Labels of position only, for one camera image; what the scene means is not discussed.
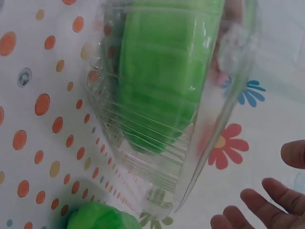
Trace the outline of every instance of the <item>orange polka dot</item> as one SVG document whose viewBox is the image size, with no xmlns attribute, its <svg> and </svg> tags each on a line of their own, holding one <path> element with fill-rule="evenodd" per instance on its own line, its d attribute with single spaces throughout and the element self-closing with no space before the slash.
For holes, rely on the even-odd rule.
<svg viewBox="0 0 305 229">
<path fill-rule="evenodd" d="M 93 83 L 94 81 L 96 81 L 98 79 L 98 72 L 95 70 L 91 70 L 88 73 L 88 79 L 91 83 Z"/>
<path fill-rule="evenodd" d="M 89 122 L 89 119 L 90 119 L 90 114 L 86 114 L 84 118 L 84 123 L 86 124 L 87 122 Z"/>
<path fill-rule="evenodd" d="M 3 123 L 4 120 L 4 110 L 2 106 L 0 106 L 0 125 Z"/>
<path fill-rule="evenodd" d="M 30 185 L 27 180 L 23 180 L 19 183 L 18 189 L 17 189 L 17 194 L 20 198 L 25 197 L 30 190 Z"/>
<path fill-rule="evenodd" d="M 31 222 L 27 222 L 25 225 L 24 225 L 24 229 L 33 229 L 33 224 Z"/>
<path fill-rule="evenodd" d="M 43 159 L 43 151 L 39 150 L 39 151 L 37 151 L 35 158 L 34 158 L 35 164 L 39 164 L 42 161 L 42 159 Z"/>
<path fill-rule="evenodd" d="M 74 86 L 74 83 L 73 83 L 73 82 L 68 82 L 67 91 L 68 91 L 68 92 L 72 91 L 73 86 Z"/>
<path fill-rule="evenodd" d="M 69 210 L 69 206 L 66 204 L 61 209 L 61 216 L 65 216 Z"/>
<path fill-rule="evenodd" d="M 105 145 L 103 144 L 103 145 L 101 146 L 101 153 L 104 151 L 104 149 L 105 149 Z"/>
<path fill-rule="evenodd" d="M 86 188 L 85 191 L 82 193 L 82 198 L 85 199 L 88 195 L 88 189 Z"/>
<path fill-rule="evenodd" d="M 109 36 L 110 33 L 111 33 L 111 30 L 112 30 L 111 25 L 105 25 L 105 26 L 104 26 L 104 33 L 105 33 L 105 36 Z"/>
<path fill-rule="evenodd" d="M 36 196 L 36 204 L 42 204 L 46 198 L 45 191 L 40 191 Z"/>
<path fill-rule="evenodd" d="M 10 55 L 16 46 L 16 34 L 14 32 L 7 32 L 0 39 L 0 55 Z"/>
<path fill-rule="evenodd" d="M 95 179 L 97 177 L 98 173 L 99 173 L 99 168 L 96 167 L 94 172 L 93 172 L 92 178 Z"/>
<path fill-rule="evenodd" d="M 82 106 L 82 99 L 79 99 L 76 103 L 76 109 L 77 110 L 81 109 L 81 106 Z"/>
<path fill-rule="evenodd" d="M 72 25 L 73 31 L 74 32 L 80 32 L 84 27 L 84 18 L 81 16 L 77 17 Z"/>
<path fill-rule="evenodd" d="M 70 181 L 70 174 L 68 173 L 66 176 L 65 176 L 65 178 L 63 179 L 63 184 L 64 185 L 66 185 L 66 184 L 68 184 L 68 182 Z"/>
<path fill-rule="evenodd" d="M 72 186 L 72 194 L 77 193 L 78 189 L 80 188 L 80 182 L 79 181 L 75 181 L 73 186 Z"/>
<path fill-rule="evenodd" d="M 76 2 L 76 0 L 62 0 L 63 3 L 66 5 L 70 6 Z"/>
<path fill-rule="evenodd" d="M 63 125 L 63 118 L 57 117 L 53 123 L 52 130 L 53 133 L 57 134 L 61 131 Z"/>
<path fill-rule="evenodd" d="M 68 147 L 68 148 L 71 147 L 73 142 L 74 142 L 74 136 L 70 135 L 66 140 L 66 147 Z"/>
<path fill-rule="evenodd" d="M 19 130 L 15 133 L 13 138 L 13 148 L 21 150 L 27 142 L 27 133 L 24 130 Z"/>
<path fill-rule="evenodd" d="M 52 201 L 52 204 L 51 204 L 51 209 L 52 210 L 55 210 L 56 208 L 57 208 L 57 206 L 59 205 L 59 199 L 54 199 L 53 201 Z"/>
<path fill-rule="evenodd" d="M 85 154 L 85 148 L 81 147 L 77 152 L 76 159 L 81 160 L 84 154 Z"/>
<path fill-rule="evenodd" d="M 55 37 L 54 36 L 49 36 L 46 41 L 44 42 L 44 48 L 46 50 L 51 50 L 52 48 L 54 48 L 55 45 Z"/>
<path fill-rule="evenodd" d="M 50 96 L 48 94 L 41 94 L 36 100 L 35 114 L 42 116 L 49 110 L 50 107 Z"/>
<path fill-rule="evenodd" d="M 116 47 L 115 46 L 110 46 L 109 50 L 108 50 L 108 58 L 112 59 L 114 58 L 116 53 Z"/>
<path fill-rule="evenodd" d="M 65 61 L 64 60 L 58 61 L 57 65 L 56 65 L 56 71 L 58 73 L 60 73 L 63 70 L 64 66 L 65 66 Z"/>
</svg>

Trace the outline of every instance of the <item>green object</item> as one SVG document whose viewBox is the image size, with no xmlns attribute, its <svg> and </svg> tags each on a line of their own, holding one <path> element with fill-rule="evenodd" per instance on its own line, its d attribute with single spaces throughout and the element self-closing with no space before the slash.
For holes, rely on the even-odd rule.
<svg viewBox="0 0 305 229">
<path fill-rule="evenodd" d="M 137 219 L 99 202 L 89 202 L 74 212 L 67 229 L 142 229 Z"/>
<path fill-rule="evenodd" d="M 161 153 L 193 122 L 224 0 L 135 0 L 132 6 L 120 56 L 121 128 L 134 150 Z"/>
</svg>

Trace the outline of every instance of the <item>flower print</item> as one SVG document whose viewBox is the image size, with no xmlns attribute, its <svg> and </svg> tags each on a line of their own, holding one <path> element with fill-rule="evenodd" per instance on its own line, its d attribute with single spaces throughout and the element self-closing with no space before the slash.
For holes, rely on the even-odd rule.
<svg viewBox="0 0 305 229">
<path fill-rule="evenodd" d="M 232 78 L 228 77 L 226 82 L 221 86 L 223 89 L 226 89 L 224 92 L 224 95 L 227 96 L 230 92 L 230 85 L 232 84 Z M 257 80 L 249 80 L 244 89 L 243 92 L 239 95 L 238 97 L 238 102 L 241 105 L 245 104 L 245 100 L 248 100 L 248 103 L 250 104 L 251 107 L 256 107 L 258 101 L 265 101 L 265 97 L 260 94 L 260 92 L 265 92 L 266 90 L 262 87 L 260 87 L 260 84 Z"/>
<path fill-rule="evenodd" d="M 242 139 L 236 139 L 242 131 L 239 124 L 230 124 L 223 130 L 219 139 L 212 150 L 208 164 L 216 164 L 217 169 L 225 169 L 228 167 L 227 156 L 236 164 L 241 164 L 243 161 L 242 156 L 237 152 L 246 152 L 249 150 L 249 145 Z"/>
<path fill-rule="evenodd" d="M 140 219 L 141 219 L 140 225 L 142 227 L 145 227 L 147 225 L 147 223 L 150 221 L 151 215 L 147 212 L 142 212 L 140 215 Z M 161 222 L 165 226 L 169 226 L 173 223 L 173 219 L 171 217 L 166 217 L 165 219 L 161 220 Z M 152 220 L 152 221 L 150 221 L 150 228 L 151 229 L 162 229 L 162 225 L 159 220 Z"/>
</svg>

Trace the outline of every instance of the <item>polka dot tablecloth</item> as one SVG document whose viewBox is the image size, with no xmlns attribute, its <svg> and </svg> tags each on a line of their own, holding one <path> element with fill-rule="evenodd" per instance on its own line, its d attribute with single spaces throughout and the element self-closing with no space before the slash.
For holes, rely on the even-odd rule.
<svg viewBox="0 0 305 229">
<path fill-rule="evenodd" d="M 88 201 L 140 215 L 141 180 L 116 165 L 80 84 L 97 10 L 0 0 L 1 229 L 63 229 Z"/>
</svg>

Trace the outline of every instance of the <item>blue flower print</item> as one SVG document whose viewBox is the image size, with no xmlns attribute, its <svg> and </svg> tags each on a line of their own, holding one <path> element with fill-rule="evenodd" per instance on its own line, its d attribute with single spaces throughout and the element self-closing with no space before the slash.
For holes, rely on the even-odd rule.
<svg viewBox="0 0 305 229">
<path fill-rule="evenodd" d="M 226 80 L 226 82 L 221 86 L 223 89 L 226 89 L 224 92 L 225 96 L 229 94 L 231 84 L 232 84 L 232 78 L 229 77 Z M 257 106 L 256 100 L 261 102 L 265 101 L 265 97 L 262 94 L 258 93 L 257 91 L 265 92 L 266 90 L 259 86 L 259 82 L 257 80 L 249 80 L 246 83 L 243 92 L 238 97 L 238 103 L 244 105 L 246 98 L 251 107 L 256 107 Z"/>
</svg>

